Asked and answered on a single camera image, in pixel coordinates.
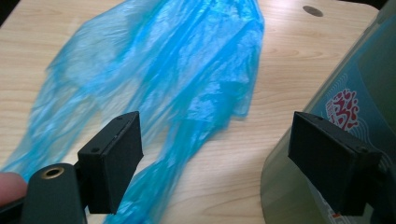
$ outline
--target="plastic bag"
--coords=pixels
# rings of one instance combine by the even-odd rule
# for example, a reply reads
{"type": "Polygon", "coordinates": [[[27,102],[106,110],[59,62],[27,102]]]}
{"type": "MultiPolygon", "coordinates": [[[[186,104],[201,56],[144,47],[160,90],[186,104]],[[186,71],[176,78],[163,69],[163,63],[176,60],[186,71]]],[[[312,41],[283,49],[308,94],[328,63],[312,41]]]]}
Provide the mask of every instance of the plastic bag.
{"type": "Polygon", "coordinates": [[[96,113],[138,110],[143,146],[169,128],[105,223],[158,223],[188,160],[232,115],[244,117],[261,53],[254,0],[125,1],[85,22],[48,68],[4,170],[28,179],[59,162],[96,113]]]}

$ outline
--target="finger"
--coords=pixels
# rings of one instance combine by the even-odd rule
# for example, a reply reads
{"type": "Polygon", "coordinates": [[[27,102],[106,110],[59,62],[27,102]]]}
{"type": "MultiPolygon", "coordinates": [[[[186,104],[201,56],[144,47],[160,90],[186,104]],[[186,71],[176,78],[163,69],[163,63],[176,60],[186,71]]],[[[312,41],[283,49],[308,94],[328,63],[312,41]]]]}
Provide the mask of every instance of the finger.
{"type": "Polygon", "coordinates": [[[26,195],[27,184],[14,173],[0,173],[0,206],[11,203],[26,195]]]}

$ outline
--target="metal hole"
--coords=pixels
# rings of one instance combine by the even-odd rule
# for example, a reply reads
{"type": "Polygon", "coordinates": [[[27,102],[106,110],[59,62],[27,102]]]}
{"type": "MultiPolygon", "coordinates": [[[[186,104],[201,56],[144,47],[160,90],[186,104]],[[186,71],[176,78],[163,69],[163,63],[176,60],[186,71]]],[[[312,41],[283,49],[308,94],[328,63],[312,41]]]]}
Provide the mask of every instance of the metal hole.
{"type": "Polygon", "coordinates": [[[358,147],[358,150],[361,151],[362,153],[369,152],[369,149],[367,149],[367,147],[358,147]]]}
{"type": "Polygon", "coordinates": [[[53,167],[48,170],[46,170],[42,175],[41,178],[43,179],[52,179],[55,177],[60,176],[61,174],[64,173],[64,168],[63,167],[53,167]]]}
{"type": "Polygon", "coordinates": [[[316,120],[323,120],[323,117],[315,117],[316,120]]]}
{"type": "Polygon", "coordinates": [[[100,150],[99,147],[94,147],[93,149],[91,149],[91,152],[98,152],[100,150]]]}

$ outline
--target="red logo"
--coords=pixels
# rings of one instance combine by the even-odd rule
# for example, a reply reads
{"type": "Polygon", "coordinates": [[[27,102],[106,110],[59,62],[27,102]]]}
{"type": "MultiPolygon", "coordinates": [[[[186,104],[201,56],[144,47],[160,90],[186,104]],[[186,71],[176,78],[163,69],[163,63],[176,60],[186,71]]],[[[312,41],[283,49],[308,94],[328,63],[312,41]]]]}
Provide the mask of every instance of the red logo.
{"type": "Polygon", "coordinates": [[[345,131],[349,131],[359,125],[359,107],[356,94],[355,91],[345,89],[338,92],[326,104],[327,117],[330,119],[330,122],[345,131]]]}

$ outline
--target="wooden table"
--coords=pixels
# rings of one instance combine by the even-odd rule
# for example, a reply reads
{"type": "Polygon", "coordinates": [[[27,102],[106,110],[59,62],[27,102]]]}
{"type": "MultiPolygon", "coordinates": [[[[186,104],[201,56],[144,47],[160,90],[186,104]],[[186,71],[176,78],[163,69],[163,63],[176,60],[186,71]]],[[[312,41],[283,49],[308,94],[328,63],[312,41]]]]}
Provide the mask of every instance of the wooden table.
{"type": "MultiPolygon", "coordinates": [[[[86,20],[119,3],[22,0],[0,30],[0,164],[21,140],[45,69],[86,20]]],[[[250,113],[205,144],[191,160],[163,223],[263,223],[260,178],[265,158],[377,11],[333,0],[261,0],[265,37],[250,113]],[[323,17],[303,10],[315,7],[323,17]]],[[[90,126],[65,158],[97,132],[90,126]]],[[[155,160],[146,149],[139,170],[155,160]]],[[[101,216],[89,216],[99,223],[101,216]]]]}

